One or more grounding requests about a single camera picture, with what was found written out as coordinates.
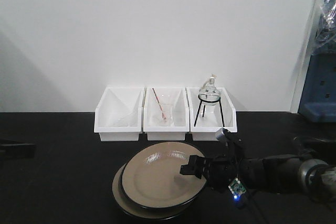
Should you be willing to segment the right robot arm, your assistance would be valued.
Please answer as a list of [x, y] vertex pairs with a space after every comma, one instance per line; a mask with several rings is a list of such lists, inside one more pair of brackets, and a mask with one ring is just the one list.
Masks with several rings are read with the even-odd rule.
[[229, 190], [238, 205], [252, 198], [249, 190], [275, 194], [301, 193], [314, 202], [335, 201], [335, 141], [298, 136], [292, 140], [298, 153], [247, 158], [237, 134], [221, 128], [216, 139], [226, 154], [214, 158], [191, 155], [180, 174], [206, 179], [211, 189]]

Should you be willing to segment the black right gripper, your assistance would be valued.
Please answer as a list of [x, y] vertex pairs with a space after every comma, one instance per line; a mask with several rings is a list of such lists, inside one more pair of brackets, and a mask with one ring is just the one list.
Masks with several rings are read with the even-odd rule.
[[238, 176], [239, 163], [245, 158], [245, 146], [236, 133], [225, 128], [219, 129], [215, 137], [223, 144], [225, 153], [212, 158], [191, 155], [188, 163], [181, 166], [180, 174], [198, 179], [203, 175], [207, 187], [223, 193]]

